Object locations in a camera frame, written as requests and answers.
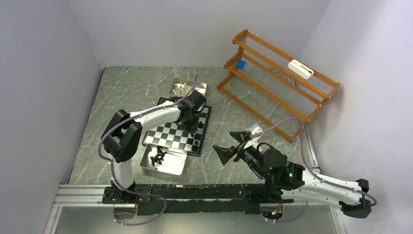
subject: blue block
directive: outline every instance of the blue block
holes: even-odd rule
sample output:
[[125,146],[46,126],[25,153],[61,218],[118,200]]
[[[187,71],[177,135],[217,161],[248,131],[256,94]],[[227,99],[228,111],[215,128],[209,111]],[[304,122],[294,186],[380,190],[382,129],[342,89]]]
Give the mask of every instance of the blue block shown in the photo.
[[245,70],[245,69],[246,69],[246,66],[247,66],[246,61],[240,60],[240,61],[237,62],[237,67],[238,67],[239,69],[241,69],[241,70]]

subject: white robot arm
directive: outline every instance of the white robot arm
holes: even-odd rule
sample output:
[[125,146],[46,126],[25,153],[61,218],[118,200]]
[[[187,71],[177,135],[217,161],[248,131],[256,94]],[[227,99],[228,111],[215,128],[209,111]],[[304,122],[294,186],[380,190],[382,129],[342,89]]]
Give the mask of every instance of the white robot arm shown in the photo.
[[[317,202],[341,209],[350,217],[366,218],[371,212],[370,200],[365,196],[369,190],[368,181],[343,181],[315,173],[309,167],[287,161],[287,156],[267,143],[258,144],[259,137],[253,137],[261,132],[256,124],[244,132],[230,132],[240,144],[236,147],[223,148],[214,145],[221,162],[225,165],[233,156],[234,162],[242,159],[250,169],[261,179],[265,180],[266,199],[279,202],[280,200],[297,199]],[[264,152],[261,145],[269,149]],[[278,219],[282,213],[269,212],[267,218]]]
[[133,190],[132,157],[136,153],[142,134],[168,122],[175,122],[180,129],[190,134],[195,133],[199,120],[198,110],[205,103],[205,97],[194,90],[177,105],[173,105],[174,100],[177,100],[177,98],[172,98],[158,106],[141,112],[127,113],[124,110],[119,110],[107,126],[103,135],[130,116],[142,116],[123,124],[113,131],[103,142],[105,151],[113,161],[116,180],[123,188]]
[[[260,203],[283,203],[293,200],[305,200],[317,202],[339,208],[347,216],[356,218],[366,218],[371,212],[370,203],[365,196],[369,190],[368,181],[360,179],[357,181],[343,181],[334,179],[311,171],[308,167],[287,161],[287,156],[267,143],[258,143],[259,137],[255,134],[261,131],[258,126],[253,126],[247,131],[230,132],[240,144],[236,147],[223,148],[217,145],[213,149],[218,154],[221,162],[225,165],[233,156],[234,162],[242,159],[250,169],[259,177],[265,180],[265,184],[246,185],[168,185],[164,189],[163,185],[135,185],[132,177],[131,159],[135,155],[139,145],[140,137],[146,131],[168,122],[179,124],[182,130],[195,133],[199,120],[199,109],[206,102],[205,98],[197,91],[193,91],[187,98],[182,99],[177,105],[172,105],[174,99],[166,101],[154,108],[141,112],[127,113],[119,110],[113,116],[107,129],[103,133],[107,135],[109,130],[120,125],[104,141],[104,149],[108,153],[113,163],[112,186],[105,190],[103,203],[130,203],[136,199],[130,191],[140,191],[145,188],[148,191],[163,191],[155,195],[164,196],[164,201],[169,204],[174,202],[196,201],[198,210],[192,205],[191,208],[181,208],[180,205],[171,205],[165,213],[179,212],[230,212],[245,211],[246,214],[255,214],[256,205]],[[124,124],[130,116],[141,116]],[[262,151],[261,145],[269,146],[269,149]],[[228,206],[222,206],[220,202],[230,202]],[[149,215],[151,210],[158,208],[160,203],[154,200],[146,204],[153,206],[141,215]],[[263,212],[266,218],[279,219],[282,213]]]

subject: metal tray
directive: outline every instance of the metal tray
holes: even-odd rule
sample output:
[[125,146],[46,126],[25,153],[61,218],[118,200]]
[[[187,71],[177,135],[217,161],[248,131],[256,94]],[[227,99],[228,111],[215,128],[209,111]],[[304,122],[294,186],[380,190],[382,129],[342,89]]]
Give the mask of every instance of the metal tray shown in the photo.
[[145,174],[161,178],[182,178],[184,175],[187,153],[185,151],[162,147],[162,151],[167,152],[164,156],[162,165],[155,164],[155,166],[152,166],[150,157],[156,155],[156,147],[157,146],[150,144],[146,146],[146,150],[140,163]]
[[[172,82],[172,85],[169,89],[169,97],[176,97],[177,95],[174,95],[172,92],[174,89],[180,88],[184,86],[184,83],[187,84],[188,87],[191,87],[194,84],[194,81],[190,80],[190,79],[179,79],[179,78],[175,78]],[[195,90],[200,92],[202,95],[205,96],[205,93],[207,92],[207,84],[205,83],[201,83],[198,82],[195,86]]]

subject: orange wooden rack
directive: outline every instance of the orange wooden rack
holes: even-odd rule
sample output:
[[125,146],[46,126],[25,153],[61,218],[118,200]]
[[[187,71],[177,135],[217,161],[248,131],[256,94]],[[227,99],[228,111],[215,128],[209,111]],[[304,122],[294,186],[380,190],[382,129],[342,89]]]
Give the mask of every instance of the orange wooden rack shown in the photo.
[[[282,105],[295,116],[301,118],[305,124],[311,121],[311,119],[319,111],[321,106],[331,98],[331,96],[340,86],[340,83],[334,82],[333,80],[327,78],[313,68],[310,68],[314,71],[314,75],[311,76],[310,79],[305,80],[297,76],[286,66],[288,62],[294,59],[292,56],[262,40],[256,35],[248,32],[248,30],[246,29],[236,35],[232,40],[232,43],[238,45],[239,48],[237,53],[225,63],[224,67],[229,70],[229,74],[218,84],[217,88],[269,126],[274,125],[274,123],[264,118],[260,113],[258,113],[253,108],[230,93],[227,89],[224,88],[224,85],[228,83],[232,78],[239,77],[246,81],[248,84],[258,89],[266,96],[270,97],[272,100]],[[284,87],[287,87],[289,89],[289,92],[294,92],[294,94],[297,94],[299,98],[295,98],[294,100],[298,101],[298,103],[292,103],[283,100],[281,96],[277,95],[277,92],[271,91],[268,88],[264,88],[262,84],[259,84],[260,82],[258,82],[258,80],[260,78],[252,78],[242,72],[236,66],[239,60],[249,61],[249,63],[251,63],[254,67],[259,68],[271,75],[271,78],[276,79],[278,83],[284,84]],[[299,85],[293,84],[291,80],[294,80]],[[305,101],[307,102],[309,100],[314,103],[310,105],[310,108],[306,107],[307,109],[309,109],[309,111],[304,112],[300,110],[300,108],[297,108],[297,106],[299,106],[300,104],[302,105],[303,103],[305,103],[303,98],[306,99]],[[289,136],[280,128],[276,128],[275,130],[290,142],[294,141],[294,139],[300,132],[300,130],[298,130],[293,136]]]

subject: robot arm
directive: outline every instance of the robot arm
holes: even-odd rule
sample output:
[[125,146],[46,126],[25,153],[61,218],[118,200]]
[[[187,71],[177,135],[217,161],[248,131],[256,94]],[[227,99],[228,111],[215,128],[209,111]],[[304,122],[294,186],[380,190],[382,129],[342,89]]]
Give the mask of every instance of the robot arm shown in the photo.
[[[177,98],[172,98],[159,106],[141,112],[127,113],[124,110],[119,110],[111,119],[102,136],[104,136],[115,125],[130,116],[147,113],[143,117],[123,124],[118,129],[113,131],[103,142],[105,151],[114,161],[113,167],[116,180],[122,187],[127,188],[128,190],[134,189],[135,183],[132,176],[132,158],[136,153],[140,137],[143,133],[168,122],[176,123],[178,128],[187,131],[190,134],[195,133],[200,115],[198,109],[200,109],[205,103],[205,97],[198,91],[194,90],[182,102],[173,107],[167,108],[167,106],[173,104],[176,100]],[[113,179],[112,186],[116,189],[119,196],[124,198],[124,201],[128,201],[130,199],[130,194],[116,188],[116,184],[113,183]]]
[[[258,137],[251,139],[251,135],[260,131],[256,124],[245,132],[230,132],[229,134],[240,144],[230,148],[214,145],[213,149],[223,165],[235,156],[234,162],[242,159],[259,178],[265,180],[263,200],[279,202],[298,199],[317,202],[341,209],[345,215],[356,218],[366,218],[370,214],[370,201],[365,199],[363,194],[357,193],[357,191],[368,192],[367,180],[343,181],[315,173],[322,179],[319,180],[313,176],[314,172],[308,171],[302,165],[287,161],[287,156],[271,145],[258,144]],[[269,149],[263,151],[262,145],[267,145]],[[353,188],[353,191],[333,186],[330,182]],[[267,218],[278,219],[282,216],[282,213],[276,214],[277,216],[273,216],[269,213]]]

